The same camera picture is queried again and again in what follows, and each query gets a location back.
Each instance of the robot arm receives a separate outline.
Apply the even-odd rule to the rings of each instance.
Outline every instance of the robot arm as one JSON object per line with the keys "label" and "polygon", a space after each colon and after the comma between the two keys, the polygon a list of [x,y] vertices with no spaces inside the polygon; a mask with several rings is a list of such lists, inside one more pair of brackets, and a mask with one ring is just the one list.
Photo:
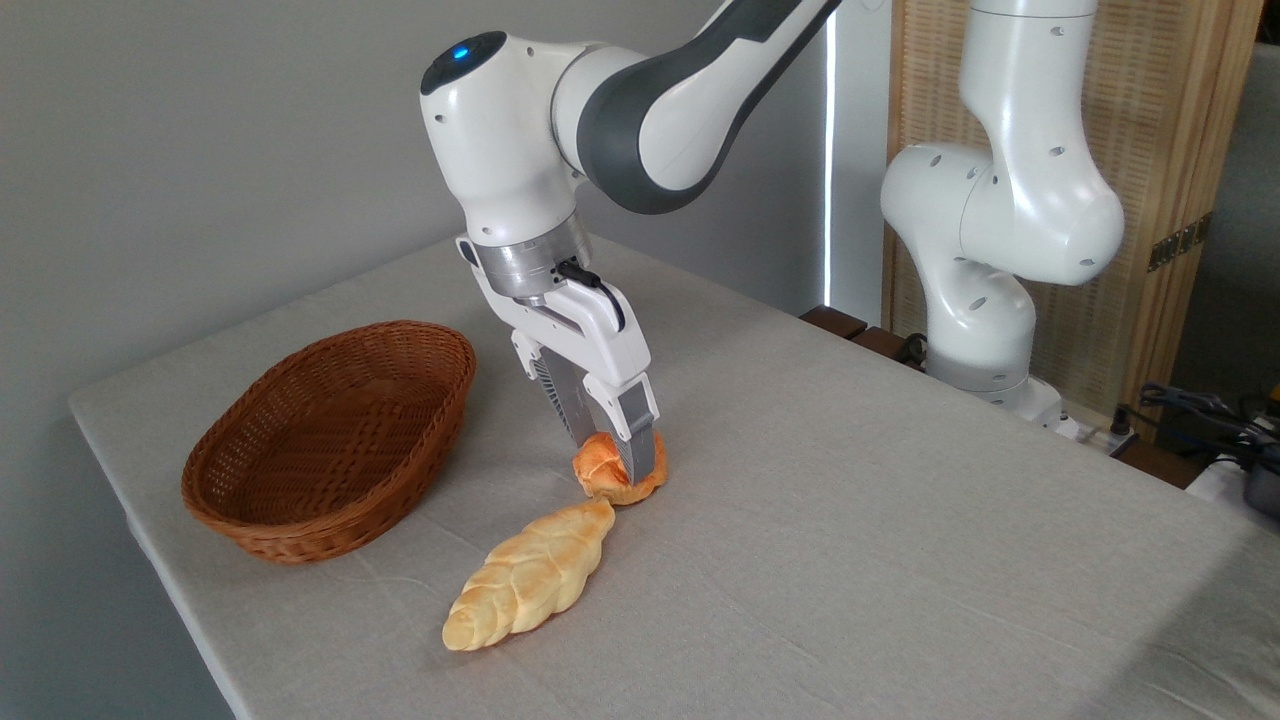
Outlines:
{"label": "robot arm", "polygon": [[881,192],[924,286],[929,374],[1051,428],[1061,398],[1029,375],[1036,309],[1012,275],[1080,284],[1123,240],[1120,200],[1080,118],[1096,9],[1097,0],[973,0],[960,94],[992,150],[908,147]]}
{"label": "robot arm", "polygon": [[645,214],[695,200],[837,4],[728,0],[692,41],[650,59],[486,32],[422,77],[428,135],[466,214],[461,255],[575,441],[595,430],[585,392],[609,418],[634,480],[654,461],[649,347],[622,292],[586,269],[575,190],[590,178]]}

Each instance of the oval basket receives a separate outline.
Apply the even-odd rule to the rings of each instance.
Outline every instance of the oval basket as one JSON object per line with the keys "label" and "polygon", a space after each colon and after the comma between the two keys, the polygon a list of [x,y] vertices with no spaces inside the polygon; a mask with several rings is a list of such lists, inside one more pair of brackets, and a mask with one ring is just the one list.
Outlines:
{"label": "oval basket", "polygon": [[351,552],[435,479],[475,369],[471,343],[430,323],[378,323],[308,345],[205,433],[182,473],[183,502],[271,562]]}

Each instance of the table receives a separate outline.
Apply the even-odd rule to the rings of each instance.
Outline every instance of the table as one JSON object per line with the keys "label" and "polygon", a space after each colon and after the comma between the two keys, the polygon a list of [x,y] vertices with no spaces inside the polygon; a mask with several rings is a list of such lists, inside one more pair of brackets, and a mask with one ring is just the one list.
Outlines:
{"label": "table", "polygon": [[[486,552],[581,497],[508,329],[440,243],[73,395],[239,717],[1280,716],[1280,538],[876,354],[613,243],[672,479],[579,603],[451,653]],[[411,318],[479,359],[424,502],[367,547],[265,564],[183,509],[191,447],[269,366]]]}

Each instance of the metal hinge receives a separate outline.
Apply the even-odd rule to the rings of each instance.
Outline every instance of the metal hinge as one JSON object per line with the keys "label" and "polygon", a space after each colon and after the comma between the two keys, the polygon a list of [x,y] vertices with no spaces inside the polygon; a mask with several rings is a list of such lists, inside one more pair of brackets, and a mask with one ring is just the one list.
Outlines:
{"label": "metal hinge", "polygon": [[1208,236],[1208,223],[1213,213],[1206,213],[1203,218],[1161,240],[1151,247],[1151,260],[1147,263],[1147,272],[1153,273],[1160,268],[1172,263],[1179,255],[1187,255],[1193,247],[1204,242]]}

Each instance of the bread roll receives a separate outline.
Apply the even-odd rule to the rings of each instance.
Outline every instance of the bread roll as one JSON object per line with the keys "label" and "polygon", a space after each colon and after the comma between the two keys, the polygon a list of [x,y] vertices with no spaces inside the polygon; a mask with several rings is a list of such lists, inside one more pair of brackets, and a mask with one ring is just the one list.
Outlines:
{"label": "bread roll", "polygon": [[595,433],[582,443],[573,457],[573,474],[591,497],[603,497],[612,505],[640,502],[667,482],[667,447],[658,430],[653,433],[653,473],[634,486],[627,482],[626,466],[609,433]]}
{"label": "bread roll", "polygon": [[568,610],[600,564],[612,527],[613,507],[593,498],[539,518],[493,548],[449,609],[444,647],[488,647]]}

